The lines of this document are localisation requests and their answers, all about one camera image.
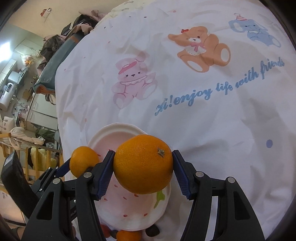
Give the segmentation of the small mandarin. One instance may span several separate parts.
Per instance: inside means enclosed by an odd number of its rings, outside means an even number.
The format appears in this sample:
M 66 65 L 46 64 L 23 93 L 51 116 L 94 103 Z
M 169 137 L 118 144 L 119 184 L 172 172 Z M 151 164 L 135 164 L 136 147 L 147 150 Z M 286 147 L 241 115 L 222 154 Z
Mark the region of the small mandarin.
M 142 232 L 134 231 L 129 232 L 126 230 L 120 230 L 116 234 L 117 241 L 141 241 L 142 240 Z

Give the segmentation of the pink strawberry ceramic plate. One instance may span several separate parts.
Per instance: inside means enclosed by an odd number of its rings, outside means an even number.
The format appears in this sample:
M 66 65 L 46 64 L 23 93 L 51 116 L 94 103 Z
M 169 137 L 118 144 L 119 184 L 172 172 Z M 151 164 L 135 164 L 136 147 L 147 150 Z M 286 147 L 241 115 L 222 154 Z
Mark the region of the pink strawberry ceramic plate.
M 140 128 L 126 123 L 112 123 L 94 135 L 88 146 L 104 158 L 130 138 L 142 135 Z M 119 230 L 144 230 L 155 224 L 165 213 L 171 195 L 171 185 L 152 194 L 133 194 L 124 189 L 113 175 L 106 194 L 95 201 L 100 221 Z

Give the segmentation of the white kitchen cabinets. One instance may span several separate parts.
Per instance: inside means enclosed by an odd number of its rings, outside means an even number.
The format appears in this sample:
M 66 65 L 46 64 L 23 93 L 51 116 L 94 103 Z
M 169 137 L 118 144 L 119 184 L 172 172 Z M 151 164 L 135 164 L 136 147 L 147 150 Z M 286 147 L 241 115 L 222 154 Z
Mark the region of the white kitchen cabinets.
M 25 128 L 35 131 L 38 127 L 56 131 L 58 129 L 56 106 L 45 100 L 43 94 L 33 94 L 25 117 Z

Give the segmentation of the white water heater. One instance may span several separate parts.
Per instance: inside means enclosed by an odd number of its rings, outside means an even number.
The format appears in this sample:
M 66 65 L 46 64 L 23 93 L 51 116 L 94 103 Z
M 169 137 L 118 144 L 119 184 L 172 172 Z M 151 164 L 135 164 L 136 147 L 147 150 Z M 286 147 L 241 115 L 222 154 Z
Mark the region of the white water heater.
M 15 94 L 16 85 L 14 83 L 8 83 L 1 96 L 0 109 L 6 111 L 10 105 L 11 99 Z

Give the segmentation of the wall hook decoration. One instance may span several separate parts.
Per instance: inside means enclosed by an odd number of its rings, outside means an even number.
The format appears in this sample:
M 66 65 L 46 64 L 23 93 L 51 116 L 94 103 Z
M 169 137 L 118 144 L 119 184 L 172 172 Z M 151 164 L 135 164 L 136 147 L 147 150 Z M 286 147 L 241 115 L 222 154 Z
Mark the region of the wall hook decoration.
M 44 19 L 44 22 L 47 20 L 49 14 L 51 13 L 52 8 L 43 9 L 40 13 L 40 16 Z

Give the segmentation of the white cartoon print bedsheet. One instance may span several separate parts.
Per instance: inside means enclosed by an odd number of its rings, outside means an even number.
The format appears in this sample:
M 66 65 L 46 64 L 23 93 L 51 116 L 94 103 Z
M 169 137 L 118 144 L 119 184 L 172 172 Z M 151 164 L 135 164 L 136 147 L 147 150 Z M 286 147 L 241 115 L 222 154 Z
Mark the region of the white cartoon print bedsheet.
M 59 66 L 64 158 L 129 123 L 233 176 L 270 240 L 295 196 L 295 48 L 270 1 L 151 1 L 106 17 Z

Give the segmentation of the large orange with stem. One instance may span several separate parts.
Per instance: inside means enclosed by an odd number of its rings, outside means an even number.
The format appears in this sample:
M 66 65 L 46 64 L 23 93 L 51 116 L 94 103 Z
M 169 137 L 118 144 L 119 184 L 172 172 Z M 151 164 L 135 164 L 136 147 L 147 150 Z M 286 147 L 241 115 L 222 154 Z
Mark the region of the large orange with stem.
M 131 193 L 159 192 L 173 175 L 171 149 L 154 136 L 135 136 L 117 148 L 113 170 L 119 184 Z

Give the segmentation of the pile of clothes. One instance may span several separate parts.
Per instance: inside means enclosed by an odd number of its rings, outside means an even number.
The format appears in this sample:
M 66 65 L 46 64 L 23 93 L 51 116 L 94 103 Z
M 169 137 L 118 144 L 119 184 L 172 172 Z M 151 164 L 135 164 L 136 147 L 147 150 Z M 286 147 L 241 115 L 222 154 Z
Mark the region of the pile of clothes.
M 98 9 L 81 10 L 79 14 L 79 17 L 75 19 L 73 25 L 71 25 L 71 23 L 67 25 L 60 35 L 49 35 L 43 38 L 43 47 L 40 51 L 43 60 L 37 67 L 39 74 L 67 39 L 79 32 L 82 32 L 84 36 L 88 35 L 106 16 L 106 14 L 101 13 Z

